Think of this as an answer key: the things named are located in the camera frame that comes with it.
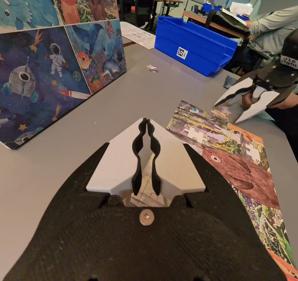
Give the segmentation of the person's right hand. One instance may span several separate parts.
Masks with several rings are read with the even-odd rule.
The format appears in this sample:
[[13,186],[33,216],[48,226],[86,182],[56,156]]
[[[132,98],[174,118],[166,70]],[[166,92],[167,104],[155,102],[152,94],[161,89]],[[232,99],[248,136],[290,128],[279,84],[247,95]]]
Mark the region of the person's right hand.
[[249,109],[254,104],[253,98],[254,91],[250,91],[242,96],[241,104],[245,109]]

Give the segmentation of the forest animal jigsaw puzzle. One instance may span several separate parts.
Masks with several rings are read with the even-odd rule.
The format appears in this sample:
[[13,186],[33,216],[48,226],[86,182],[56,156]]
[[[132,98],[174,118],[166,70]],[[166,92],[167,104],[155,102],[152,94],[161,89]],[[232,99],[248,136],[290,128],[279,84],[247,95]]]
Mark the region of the forest animal jigsaw puzzle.
[[297,280],[262,138],[183,100],[167,130],[223,175],[244,205],[270,256],[287,280]]

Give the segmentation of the printed instruction sheet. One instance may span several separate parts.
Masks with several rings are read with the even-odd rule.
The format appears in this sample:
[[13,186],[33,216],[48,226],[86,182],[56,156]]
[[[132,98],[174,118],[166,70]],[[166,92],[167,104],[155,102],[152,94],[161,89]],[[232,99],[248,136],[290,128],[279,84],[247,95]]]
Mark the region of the printed instruction sheet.
[[120,22],[122,36],[147,49],[154,48],[155,35],[130,23]]

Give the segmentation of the black office chair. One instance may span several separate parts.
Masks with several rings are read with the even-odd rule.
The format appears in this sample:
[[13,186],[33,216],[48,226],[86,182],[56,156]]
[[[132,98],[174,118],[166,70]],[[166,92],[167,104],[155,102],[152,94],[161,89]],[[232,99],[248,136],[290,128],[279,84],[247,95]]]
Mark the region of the black office chair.
[[154,5],[154,0],[137,0],[135,5],[135,25],[138,28],[148,27],[151,21],[151,13]]

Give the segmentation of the black bag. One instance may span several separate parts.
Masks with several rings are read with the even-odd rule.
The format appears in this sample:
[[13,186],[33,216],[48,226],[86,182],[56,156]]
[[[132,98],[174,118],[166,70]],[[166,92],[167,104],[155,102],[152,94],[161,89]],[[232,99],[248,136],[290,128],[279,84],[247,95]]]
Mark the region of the black bag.
[[250,36],[248,27],[239,20],[224,12],[211,10],[207,16],[205,28],[223,36],[247,38]]

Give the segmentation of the pale green paper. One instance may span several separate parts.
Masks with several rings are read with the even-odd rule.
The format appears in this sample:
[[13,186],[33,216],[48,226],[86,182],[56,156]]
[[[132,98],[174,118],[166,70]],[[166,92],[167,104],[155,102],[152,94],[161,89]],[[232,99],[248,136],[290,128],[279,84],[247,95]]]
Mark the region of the pale green paper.
[[270,120],[270,121],[275,121],[267,112],[263,111],[255,115],[255,117],[259,117],[262,119]]

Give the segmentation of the black phone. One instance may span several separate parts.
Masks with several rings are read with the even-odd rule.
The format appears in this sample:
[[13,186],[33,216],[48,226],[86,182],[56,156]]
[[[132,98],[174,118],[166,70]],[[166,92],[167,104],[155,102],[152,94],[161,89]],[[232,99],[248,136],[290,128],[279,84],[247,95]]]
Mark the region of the black phone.
[[234,84],[235,82],[237,81],[238,79],[237,78],[233,78],[231,76],[227,76],[226,79],[225,79],[225,83],[224,83],[224,88],[225,89],[230,89]]

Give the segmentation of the person in black jacket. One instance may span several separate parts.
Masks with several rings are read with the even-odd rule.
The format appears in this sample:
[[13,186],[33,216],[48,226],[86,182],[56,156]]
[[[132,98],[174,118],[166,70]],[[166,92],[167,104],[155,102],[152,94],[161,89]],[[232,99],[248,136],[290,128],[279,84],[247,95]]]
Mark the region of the person in black jacket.
[[298,160],[298,105],[287,109],[268,108],[266,112],[286,135],[293,154]]

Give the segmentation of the yellow streaked puzzle piece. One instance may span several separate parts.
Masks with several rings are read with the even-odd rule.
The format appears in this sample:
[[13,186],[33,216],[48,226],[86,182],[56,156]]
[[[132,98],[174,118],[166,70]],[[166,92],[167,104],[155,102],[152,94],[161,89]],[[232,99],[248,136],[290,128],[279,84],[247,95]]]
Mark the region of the yellow streaked puzzle piece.
[[223,120],[229,120],[229,118],[227,117],[227,115],[221,111],[218,111],[218,110],[211,110],[211,113],[215,116],[215,117],[218,117],[220,119],[223,119]]

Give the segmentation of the illustrated puzzle box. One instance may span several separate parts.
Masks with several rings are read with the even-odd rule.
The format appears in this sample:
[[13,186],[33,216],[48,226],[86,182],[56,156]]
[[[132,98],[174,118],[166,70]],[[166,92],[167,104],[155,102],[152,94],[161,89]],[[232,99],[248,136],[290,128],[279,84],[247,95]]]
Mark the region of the illustrated puzzle box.
[[15,150],[126,71],[117,0],[0,0],[0,142]]

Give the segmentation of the blue plastic bin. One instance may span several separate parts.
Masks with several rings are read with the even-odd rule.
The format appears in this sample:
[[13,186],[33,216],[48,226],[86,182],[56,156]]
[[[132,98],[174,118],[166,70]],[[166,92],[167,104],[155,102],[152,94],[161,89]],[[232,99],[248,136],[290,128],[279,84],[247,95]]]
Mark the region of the blue plastic bin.
[[159,16],[155,49],[208,77],[225,67],[238,43],[183,18]]

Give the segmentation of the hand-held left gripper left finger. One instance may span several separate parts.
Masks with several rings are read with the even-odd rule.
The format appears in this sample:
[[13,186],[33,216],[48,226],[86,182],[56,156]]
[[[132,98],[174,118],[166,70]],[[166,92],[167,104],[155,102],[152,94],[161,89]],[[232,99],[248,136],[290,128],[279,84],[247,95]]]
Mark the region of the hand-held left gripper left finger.
[[86,189],[111,195],[137,195],[142,184],[139,152],[143,148],[147,119],[140,118],[110,140]]

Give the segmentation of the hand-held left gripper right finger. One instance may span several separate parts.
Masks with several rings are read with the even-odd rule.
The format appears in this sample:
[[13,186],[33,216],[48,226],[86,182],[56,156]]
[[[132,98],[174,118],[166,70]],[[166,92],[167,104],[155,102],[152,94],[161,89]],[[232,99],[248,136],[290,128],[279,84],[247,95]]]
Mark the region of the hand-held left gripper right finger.
[[147,120],[147,129],[154,153],[151,180],[155,194],[175,197],[205,191],[206,186],[181,140],[152,119]]

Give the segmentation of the wooden background desk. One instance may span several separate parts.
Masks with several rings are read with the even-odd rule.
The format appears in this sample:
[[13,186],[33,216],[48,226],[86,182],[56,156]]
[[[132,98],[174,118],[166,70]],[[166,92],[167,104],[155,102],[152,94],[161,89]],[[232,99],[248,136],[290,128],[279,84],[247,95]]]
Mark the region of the wooden background desk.
[[187,21],[196,23],[196,24],[198,24],[200,26],[203,26],[203,27],[204,27],[206,19],[207,19],[207,17],[203,17],[199,14],[194,13],[193,11],[184,11],[183,16],[188,18]]

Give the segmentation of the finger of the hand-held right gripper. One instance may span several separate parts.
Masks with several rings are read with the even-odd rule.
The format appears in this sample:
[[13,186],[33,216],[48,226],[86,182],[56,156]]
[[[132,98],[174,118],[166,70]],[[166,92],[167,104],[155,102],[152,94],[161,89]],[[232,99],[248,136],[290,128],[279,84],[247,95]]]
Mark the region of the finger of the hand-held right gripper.
[[253,116],[263,112],[267,106],[279,96],[280,94],[276,91],[267,91],[263,87],[256,87],[252,93],[253,104],[250,108],[246,109],[234,123],[240,123]]
[[256,87],[251,78],[246,78],[231,86],[214,104],[215,107],[226,104],[233,105],[240,100],[246,93],[254,90]]

